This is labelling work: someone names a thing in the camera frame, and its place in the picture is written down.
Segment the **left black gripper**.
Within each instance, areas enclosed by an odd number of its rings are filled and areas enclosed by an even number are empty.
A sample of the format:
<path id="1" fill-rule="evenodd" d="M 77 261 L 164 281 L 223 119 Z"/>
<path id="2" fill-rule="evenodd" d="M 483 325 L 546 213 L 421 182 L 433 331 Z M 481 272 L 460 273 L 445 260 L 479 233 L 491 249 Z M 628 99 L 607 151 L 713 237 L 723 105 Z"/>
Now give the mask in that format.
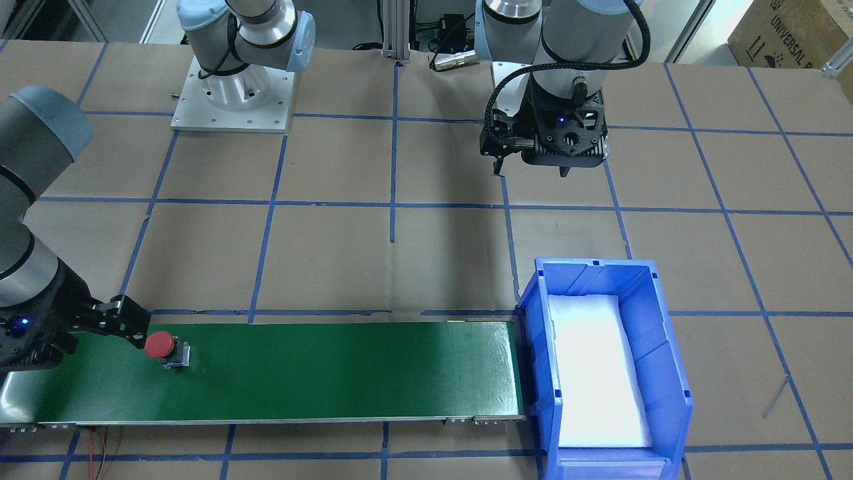
<path id="1" fill-rule="evenodd" d="M 568 177 L 574 167 L 597 167 L 606 161 L 607 133 L 601 90 L 579 100 L 530 86 L 518 115 L 491 110 L 479 135 L 479 151 L 493 158 L 494 175 L 500 175 L 509 155 L 520 153 L 525 163 L 558 167 L 560 177 Z"/>

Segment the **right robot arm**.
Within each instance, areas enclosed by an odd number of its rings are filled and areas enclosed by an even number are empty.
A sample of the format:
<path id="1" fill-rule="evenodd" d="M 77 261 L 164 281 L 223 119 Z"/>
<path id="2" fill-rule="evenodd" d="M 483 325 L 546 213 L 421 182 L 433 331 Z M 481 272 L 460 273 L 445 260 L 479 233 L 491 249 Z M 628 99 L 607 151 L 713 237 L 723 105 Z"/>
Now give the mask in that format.
<path id="1" fill-rule="evenodd" d="M 195 66 L 171 125 L 180 131 L 280 133 L 296 73 L 309 66 L 317 24 L 292 1 L 180 1 Z M 1 363 L 3 373 L 52 369 L 77 334 L 114 335 L 163 367 L 186 367 L 186 341 L 149 332 L 150 313 L 128 295 L 98 301 L 87 283 L 23 222 L 25 213 L 93 137 L 66 95 L 25 86 L 2 102 Z"/>

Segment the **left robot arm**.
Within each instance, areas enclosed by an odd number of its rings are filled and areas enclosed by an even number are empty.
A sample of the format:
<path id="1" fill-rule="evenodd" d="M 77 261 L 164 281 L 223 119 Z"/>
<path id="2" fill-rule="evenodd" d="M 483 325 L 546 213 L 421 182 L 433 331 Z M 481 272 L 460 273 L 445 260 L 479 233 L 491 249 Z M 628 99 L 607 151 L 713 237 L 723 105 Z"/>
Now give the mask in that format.
<path id="1" fill-rule="evenodd" d="M 530 166 L 595 168 L 610 155 L 606 74 L 640 67 L 651 29 L 639 1 L 478 1 L 475 52 L 493 91 L 479 151 L 502 173 L 514 154 Z"/>

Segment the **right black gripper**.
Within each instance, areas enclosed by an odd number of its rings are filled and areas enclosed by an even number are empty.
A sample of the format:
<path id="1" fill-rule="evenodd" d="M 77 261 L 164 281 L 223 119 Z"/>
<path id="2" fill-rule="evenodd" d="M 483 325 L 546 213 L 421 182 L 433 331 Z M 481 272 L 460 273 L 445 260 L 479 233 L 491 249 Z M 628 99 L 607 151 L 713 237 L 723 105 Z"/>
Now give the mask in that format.
<path id="1" fill-rule="evenodd" d="M 58 367 L 76 352 L 73 332 L 114 335 L 143 349 L 150 322 L 151 313 L 128 295 L 97 303 L 86 282 L 60 261 L 36 297 L 2 308 L 2 374 Z"/>

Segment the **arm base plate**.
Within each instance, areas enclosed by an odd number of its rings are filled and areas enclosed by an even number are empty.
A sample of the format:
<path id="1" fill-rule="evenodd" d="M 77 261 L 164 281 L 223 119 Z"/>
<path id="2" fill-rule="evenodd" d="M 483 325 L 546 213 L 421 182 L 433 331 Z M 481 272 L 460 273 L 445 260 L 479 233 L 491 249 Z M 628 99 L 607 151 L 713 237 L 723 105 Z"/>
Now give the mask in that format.
<path id="1" fill-rule="evenodd" d="M 193 59 L 171 128 L 192 133 L 287 133 L 298 74 L 259 65 L 229 77 L 201 79 L 201 73 Z"/>
<path id="2" fill-rule="evenodd" d="M 536 119 L 528 95 L 530 72 L 518 74 L 500 90 L 492 107 L 491 133 L 497 139 L 533 139 Z"/>

